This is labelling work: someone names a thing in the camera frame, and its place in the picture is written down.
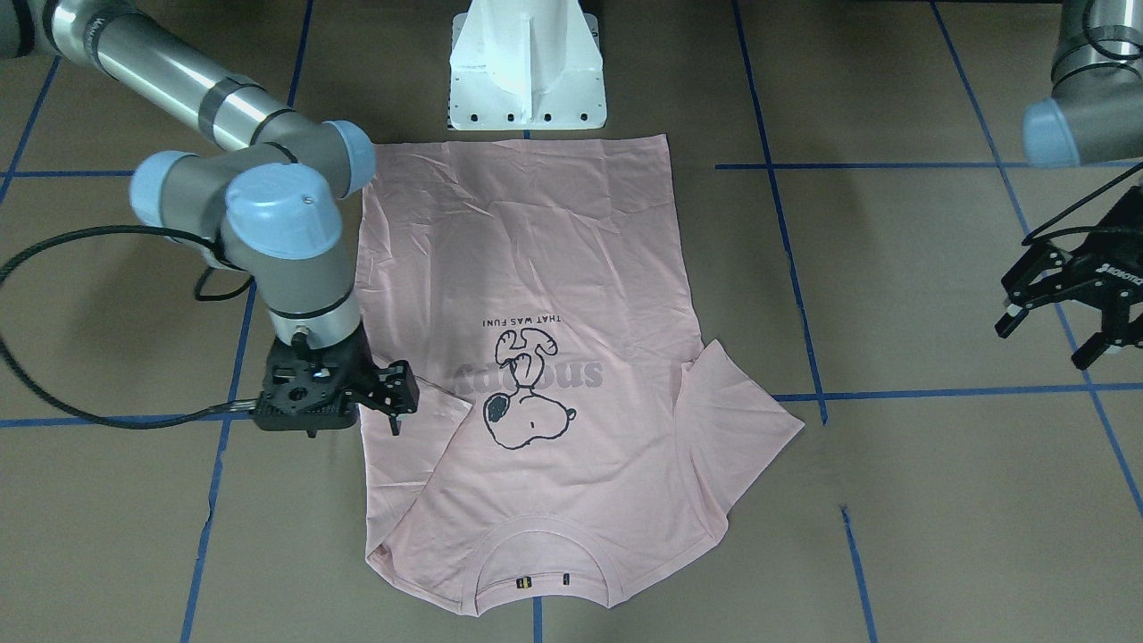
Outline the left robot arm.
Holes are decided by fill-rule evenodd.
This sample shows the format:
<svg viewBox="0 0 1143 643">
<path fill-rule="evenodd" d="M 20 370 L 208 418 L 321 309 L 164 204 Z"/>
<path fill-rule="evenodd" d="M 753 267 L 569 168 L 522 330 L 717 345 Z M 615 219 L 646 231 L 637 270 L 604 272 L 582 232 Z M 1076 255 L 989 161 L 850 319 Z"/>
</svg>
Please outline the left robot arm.
<svg viewBox="0 0 1143 643">
<path fill-rule="evenodd" d="M 1060 170 L 1130 160 L 1110 188 L 1140 176 L 1140 1 L 1065 1 L 1052 93 L 1023 116 L 1028 164 Z M 1062 222 L 1055 215 L 1024 238 L 1024 254 L 1001 280 L 1005 314 L 996 333 L 1009 337 L 1046 305 L 1078 302 L 1098 310 L 1100 330 L 1071 357 L 1086 370 L 1102 355 L 1140 347 L 1140 186 L 1127 188 L 1098 223 L 1065 228 Z"/>
</svg>

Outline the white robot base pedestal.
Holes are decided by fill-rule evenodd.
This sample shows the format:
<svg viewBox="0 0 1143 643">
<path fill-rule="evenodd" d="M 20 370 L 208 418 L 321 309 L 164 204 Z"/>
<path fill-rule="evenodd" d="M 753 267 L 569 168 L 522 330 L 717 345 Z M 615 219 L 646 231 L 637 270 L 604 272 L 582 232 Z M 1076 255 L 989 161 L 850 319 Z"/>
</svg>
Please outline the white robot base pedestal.
<svg viewBox="0 0 1143 643">
<path fill-rule="evenodd" d="M 459 131 L 608 121 L 599 21 L 580 1 L 473 1 L 451 19 L 446 122 Z"/>
</svg>

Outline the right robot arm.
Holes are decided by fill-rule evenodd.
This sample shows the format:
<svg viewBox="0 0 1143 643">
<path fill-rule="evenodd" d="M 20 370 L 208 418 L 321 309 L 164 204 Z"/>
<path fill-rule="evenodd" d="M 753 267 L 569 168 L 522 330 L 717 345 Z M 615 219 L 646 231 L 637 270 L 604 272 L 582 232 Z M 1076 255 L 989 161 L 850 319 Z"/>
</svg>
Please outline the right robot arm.
<svg viewBox="0 0 1143 643">
<path fill-rule="evenodd" d="M 205 272 L 258 288 L 275 338 L 257 397 L 155 421 L 105 418 L 54 397 L 3 347 L 3 363 L 45 403 L 119 429 L 163 429 L 243 413 L 262 431 L 344 429 L 360 408 L 393 435 L 418 408 L 411 365 L 377 365 L 354 294 L 338 200 L 376 172 L 369 136 L 347 121 L 310 121 L 263 85 L 224 69 L 131 1 L 3 1 L 3 59 L 54 54 L 98 70 L 187 124 L 216 156 L 163 151 L 138 164 L 129 204 L 138 223 L 75 230 L 3 262 L 3 278 L 38 254 L 86 238 L 139 235 L 195 246 Z"/>
</svg>

